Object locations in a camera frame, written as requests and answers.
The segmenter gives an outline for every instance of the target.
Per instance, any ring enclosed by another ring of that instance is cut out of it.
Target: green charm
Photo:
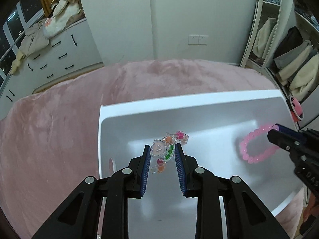
[[[174,152],[175,152],[175,145],[169,145],[167,149],[167,153],[164,156],[164,161],[168,162],[174,155]]]

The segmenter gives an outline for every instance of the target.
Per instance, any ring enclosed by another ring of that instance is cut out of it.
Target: white dresser
[[[85,67],[102,62],[89,25],[82,19],[59,35],[49,45],[24,59],[17,73],[8,76],[0,94],[0,120],[13,103],[47,83]]]

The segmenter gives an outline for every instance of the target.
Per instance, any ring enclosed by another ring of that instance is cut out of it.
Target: metal screw
[[[132,172],[132,170],[130,168],[125,168],[122,170],[123,174],[130,174]]]
[[[234,183],[240,183],[240,182],[241,182],[241,179],[240,179],[238,176],[234,176],[234,177],[232,177],[232,181],[233,181]]]
[[[92,176],[87,177],[87,178],[85,179],[85,182],[86,182],[87,184],[93,183],[93,182],[94,182],[94,177],[92,177]]]
[[[201,168],[201,167],[197,167],[197,168],[195,169],[195,172],[197,172],[197,173],[204,173],[204,171],[205,171],[205,169],[204,169],[204,168]]]

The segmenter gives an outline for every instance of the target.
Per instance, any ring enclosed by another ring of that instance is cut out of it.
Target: white tray
[[[295,129],[279,90],[237,91],[185,95],[136,101],[100,109],[98,161],[100,178],[127,167],[141,156],[146,144],[178,130],[189,135],[185,154],[216,176],[240,176],[277,215],[301,189],[288,152],[279,149],[269,159],[248,164],[238,144],[260,125],[279,123]],[[248,145],[248,153],[261,153],[271,144],[266,135]],[[151,167],[156,160],[151,159]],[[130,238],[194,238],[197,199],[180,191],[175,161],[161,174],[149,173],[141,200],[129,199]]]

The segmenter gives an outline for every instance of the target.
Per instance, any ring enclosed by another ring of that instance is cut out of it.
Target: pink bead bracelet
[[[242,158],[245,161],[248,161],[249,164],[257,164],[259,162],[262,162],[262,161],[266,160],[268,157],[275,154],[277,149],[279,149],[278,146],[273,145],[273,146],[267,148],[265,150],[265,152],[263,152],[262,154],[260,154],[258,156],[249,156],[249,154],[247,152],[247,145],[250,141],[255,139],[257,136],[260,136],[264,133],[268,133],[268,131],[270,131],[271,129],[279,130],[279,127],[278,127],[278,125],[271,125],[271,124],[260,126],[254,132],[250,132],[248,135],[246,135],[244,137],[244,140],[239,144],[240,153],[242,154]]]

